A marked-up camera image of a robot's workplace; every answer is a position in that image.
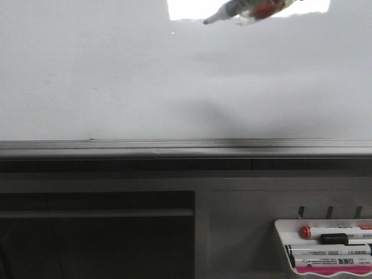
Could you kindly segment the white whiteboard marker taped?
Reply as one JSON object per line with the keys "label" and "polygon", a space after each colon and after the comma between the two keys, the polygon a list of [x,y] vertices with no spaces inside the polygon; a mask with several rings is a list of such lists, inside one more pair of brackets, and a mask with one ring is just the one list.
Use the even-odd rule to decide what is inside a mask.
{"label": "white whiteboard marker taped", "polygon": [[224,3],[218,11],[203,21],[210,25],[218,21],[230,20],[239,16],[237,25],[252,24],[271,17],[290,7],[294,0],[234,0]]}

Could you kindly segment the white whiteboard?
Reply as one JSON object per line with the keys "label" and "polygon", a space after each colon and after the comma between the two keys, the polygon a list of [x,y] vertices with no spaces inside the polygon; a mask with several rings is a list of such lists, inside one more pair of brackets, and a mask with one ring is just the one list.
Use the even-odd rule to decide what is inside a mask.
{"label": "white whiteboard", "polygon": [[2,1],[1,139],[371,138],[371,2]]}

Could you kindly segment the left black tray hook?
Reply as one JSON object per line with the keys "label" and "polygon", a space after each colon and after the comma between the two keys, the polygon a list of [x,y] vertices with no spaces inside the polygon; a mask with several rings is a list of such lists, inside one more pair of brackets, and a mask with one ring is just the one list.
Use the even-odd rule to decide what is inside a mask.
{"label": "left black tray hook", "polygon": [[298,209],[298,219],[299,220],[302,220],[303,219],[304,212],[305,212],[305,207],[304,206],[300,206],[299,209]]}

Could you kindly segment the black tray hook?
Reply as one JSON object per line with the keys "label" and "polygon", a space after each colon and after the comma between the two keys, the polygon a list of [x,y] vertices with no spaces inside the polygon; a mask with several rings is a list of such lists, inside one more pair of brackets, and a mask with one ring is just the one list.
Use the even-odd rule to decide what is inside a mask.
{"label": "black tray hook", "polygon": [[363,207],[358,206],[355,211],[354,219],[360,219],[362,214]]}
{"label": "black tray hook", "polygon": [[302,220],[303,219],[304,212],[305,212],[305,207],[304,206],[300,206],[299,209],[298,209],[298,219],[299,220]]}
{"label": "black tray hook", "polygon": [[327,212],[326,212],[326,216],[325,216],[326,219],[332,219],[333,210],[334,210],[333,206],[329,206],[327,208]]}

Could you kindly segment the white marker tray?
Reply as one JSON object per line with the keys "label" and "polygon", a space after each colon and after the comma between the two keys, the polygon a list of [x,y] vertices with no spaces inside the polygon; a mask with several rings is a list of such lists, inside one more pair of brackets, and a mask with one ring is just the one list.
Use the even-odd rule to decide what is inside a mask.
{"label": "white marker tray", "polygon": [[275,221],[278,242],[288,278],[371,278],[371,267],[292,267],[285,245],[323,245],[320,239],[303,239],[299,230],[303,226],[371,226],[371,219],[279,219]]}

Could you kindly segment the red capped white marker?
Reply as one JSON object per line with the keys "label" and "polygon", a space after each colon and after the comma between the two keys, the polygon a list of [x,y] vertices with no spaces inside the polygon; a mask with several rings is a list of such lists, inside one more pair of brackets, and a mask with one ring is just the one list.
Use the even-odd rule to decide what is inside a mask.
{"label": "red capped white marker", "polygon": [[349,239],[367,239],[371,238],[371,226],[337,226],[337,227],[314,227],[303,226],[299,230],[303,239],[320,238],[323,234],[345,234]]}

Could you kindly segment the white marker black end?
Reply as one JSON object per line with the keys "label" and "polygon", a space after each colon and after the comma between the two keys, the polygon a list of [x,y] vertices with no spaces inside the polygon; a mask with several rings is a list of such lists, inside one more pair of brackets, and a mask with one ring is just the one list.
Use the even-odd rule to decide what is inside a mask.
{"label": "white marker black end", "polygon": [[370,244],[285,245],[290,256],[371,255]]}

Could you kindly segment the middle black tray hook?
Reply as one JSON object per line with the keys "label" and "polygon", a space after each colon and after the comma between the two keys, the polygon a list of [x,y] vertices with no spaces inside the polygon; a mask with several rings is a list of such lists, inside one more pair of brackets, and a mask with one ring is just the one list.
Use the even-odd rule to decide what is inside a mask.
{"label": "middle black tray hook", "polygon": [[332,219],[333,210],[334,210],[333,206],[329,206],[327,208],[327,212],[326,212],[326,216],[325,216],[326,219]]}

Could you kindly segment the white marker with label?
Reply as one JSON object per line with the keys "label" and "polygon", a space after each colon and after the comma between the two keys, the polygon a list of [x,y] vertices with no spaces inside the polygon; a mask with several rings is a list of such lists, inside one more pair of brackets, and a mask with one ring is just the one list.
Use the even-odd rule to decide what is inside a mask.
{"label": "white marker with label", "polygon": [[371,255],[290,256],[292,267],[371,267]]}

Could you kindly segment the right black tray hook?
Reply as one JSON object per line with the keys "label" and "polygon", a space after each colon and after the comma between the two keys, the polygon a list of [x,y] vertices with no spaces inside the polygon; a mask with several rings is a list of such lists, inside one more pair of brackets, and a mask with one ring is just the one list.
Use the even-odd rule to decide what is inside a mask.
{"label": "right black tray hook", "polygon": [[355,211],[354,219],[360,219],[362,214],[363,207],[358,206]]}

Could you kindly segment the black capped white marker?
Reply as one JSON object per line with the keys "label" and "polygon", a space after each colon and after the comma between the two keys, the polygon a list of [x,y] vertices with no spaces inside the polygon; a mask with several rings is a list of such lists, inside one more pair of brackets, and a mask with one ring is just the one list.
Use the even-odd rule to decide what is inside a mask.
{"label": "black capped white marker", "polygon": [[360,245],[371,244],[371,234],[321,234],[320,243],[323,245],[343,244],[343,245]]}

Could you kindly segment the grey whiteboard frame ledge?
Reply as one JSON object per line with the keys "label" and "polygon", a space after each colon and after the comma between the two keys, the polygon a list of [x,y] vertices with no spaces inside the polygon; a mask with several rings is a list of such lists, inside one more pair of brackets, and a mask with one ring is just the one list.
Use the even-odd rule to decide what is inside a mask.
{"label": "grey whiteboard frame ledge", "polygon": [[1,171],[356,170],[371,172],[371,141],[196,139],[3,141]]}

